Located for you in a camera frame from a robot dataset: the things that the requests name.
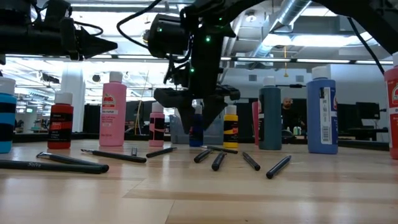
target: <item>table surface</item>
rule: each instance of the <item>table surface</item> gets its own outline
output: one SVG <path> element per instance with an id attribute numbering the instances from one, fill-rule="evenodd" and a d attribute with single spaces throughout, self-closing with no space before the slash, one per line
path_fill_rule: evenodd
<path id="1" fill-rule="evenodd" d="M 36 159 L 43 142 L 15 144 L 0 159 Z M 146 142 L 102 151 L 139 156 L 159 149 Z M 201 151 L 177 151 L 148 159 L 146 164 L 84 154 L 98 141 L 73 141 L 71 150 L 52 150 L 109 164 L 105 174 L 0 170 L 0 223 L 30 224 L 235 224 L 235 223 L 398 223 L 398 161 L 388 152 L 339 148 L 338 155 L 309 154 L 307 146 L 284 145 L 279 152 L 241 144 L 261 165 L 256 172 L 242 154 L 228 154 L 218 172 L 211 154 L 200 164 Z M 265 173 L 286 155 L 291 163 L 274 179 Z"/>

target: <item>ductwork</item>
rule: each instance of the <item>ductwork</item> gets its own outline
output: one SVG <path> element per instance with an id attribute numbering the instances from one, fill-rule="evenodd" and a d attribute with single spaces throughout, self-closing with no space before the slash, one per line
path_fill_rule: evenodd
<path id="1" fill-rule="evenodd" d="M 311 4 L 310 0 L 285 0 L 283 1 L 280 10 L 276 12 L 276 15 L 270 15 L 267 17 L 263 34 L 264 39 L 261 44 L 252 53 L 252 57 L 266 57 L 274 46 L 267 46 L 263 44 L 263 41 L 267 37 L 268 33 L 272 30 L 279 29 L 283 26 L 291 26 L 303 13 L 303 11 Z"/>

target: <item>black cable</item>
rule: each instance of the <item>black cable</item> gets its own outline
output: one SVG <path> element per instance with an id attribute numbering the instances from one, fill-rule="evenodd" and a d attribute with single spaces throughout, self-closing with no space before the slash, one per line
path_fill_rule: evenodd
<path id="1" fill-rule="evenodd" d="M 155 6 L 160 3 L 162 0 L 155 0 L 154 2 L 152 2 L 148 7 L 146 7 L 145 9 L 134 13 L 133 15 L 127 16 L 126 18 L 122 19 L 121 21 L 118 22 L 118 24 L 116 25 L 117 30 L 119 31 L 120 35 L 122 35 L 124 38 L 126 38 L 127 40 L 130 40 L 131 42 L 145 48 L 148 49 L 148 46 L 146 46 L 145 44 L 142 44 L 136 40 L 134 40 L 133 38 L 130 38 L 127 34 L 125 34 L 122 29 L 120 28 L 123 24 L 129 22 L 130 20 L 139 17 L 141 15 L 143 15 L 144 13 L 147 13 L 148 11 L 150 11 L 151 9 L 155 8 Z"/>
<path id="2" fill-rule="evenodd" d="M 379 59 L 377 58 L 376 54 L 372 51 L 372 49 L 369 47 L 368 43 L 362 38 L 361 34 L 359 33 L 358 29 L 356 28 L 353 18 L 347 17 L 349 24 L 354 30 L 355 35 L 358 37 L 358 39 L 361 41 L 361 43 L 364 45 L 366 50 L 368 50 L 369 54 L 372 56 L 373 60 L 376 62 L 376 65 L 379 67 L 380 72 L 384 75 L 384 69 L 380 64 Z"/>
<path id="3" fill-rule="evenodd" d="M 94 28 L 94 29 L 98 29 L 99 30 L 98 33 L 92 34 L 92 36 L 94 36 L 94 37 L 104 33 L 104 29 L 100 28 L 99 26 L 93 25 L 93 24 L 87 24 L 87 23 L 78 22 L 78 21 L 75 21 L 75 24 L 81 25 L 81 26 L 88 26 L 88 27 L 91 27 L 91 28 Z"/>

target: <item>ceiling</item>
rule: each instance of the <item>ceiling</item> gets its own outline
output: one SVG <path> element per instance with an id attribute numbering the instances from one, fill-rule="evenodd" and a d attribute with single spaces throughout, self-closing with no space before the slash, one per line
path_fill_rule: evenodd
<path id="1" fill-rule="evenodd" d="M 118 49 L 107 54 L 117 55 L 149 55 L 147 49 L 135 45 L 120 36 L 116 30 L 116 24 L 132 12 L 142 10 L 148 5 L 148 0 L 68 0 L 72 3 L 72 18 L 79 22 L 85 22 L 100 26 L 104 29 L 101 38 L 118 43 Z M 38 0 L 39 6 L 45 1 Z M 155 12 L 146 13 L 124 24 L 122 30 L 130 37 L 143 42 L 142 34 L 150 28 L 151 22 L 159 12 L 170 15 L 178 15 L 185 5 L 192 0 L 164 1 Z M 371 60 L 366 49 L 354 36 L 352 28 L 345 17 L 337 16 L 327 8 L 311 3 L 291 27 L 283 27 L 271 32 L 266 27 L 275 18 L 280 10 L 282 0 L 265 1 L 239 15 L 232 28 L 238 38 L 225 38 L 223 46 L 224 56 L 253 57 L 256 49 L 264 47 L 269 49 L 265 57 L 287 58 L 318 58 L 318 59 L 342 59 L 342 60 Z M 367 33 L 361 26 L 358 29 L 364 39 L 380 58 L 387 58 L 389 54 Z M 41 80 L 41 73 L 51 75 L 62 81 L 62 70 L 66 62 L 58 60 L 31 60 L 29 58 L 7 58 L 7 65 L 0 67 L 7 77 L 15 78 L 20 88 L 17 92 L 28 98 L 44 98 L 51 103 L 53 94 L 60 89 L 60 85 L 49 84 Z M 109 79 L 111 70 L 124 72 L 123 82 L 129 87 L 127 96 L 130 100 L 144 97 L 153 99 L 153 90 L 157 88 L 173 86 L 172 83 L 163 84 L 163 77 L 167 70 L 167 63 L 140 63 L 140 62 L 82 62 L 86 75 L 86 102 L 98 102 L 102 94 L 102 84 Z M 263 68 L 275 69 L 285 67 L 285 63 L 230 63 L 225 67 L 242 69 Z M 289 64 L 289 68 L 311 69 L 317 64 L 304 63 Z M 100 75 L 101 81 L 94 82 L 93 75 Z"/>

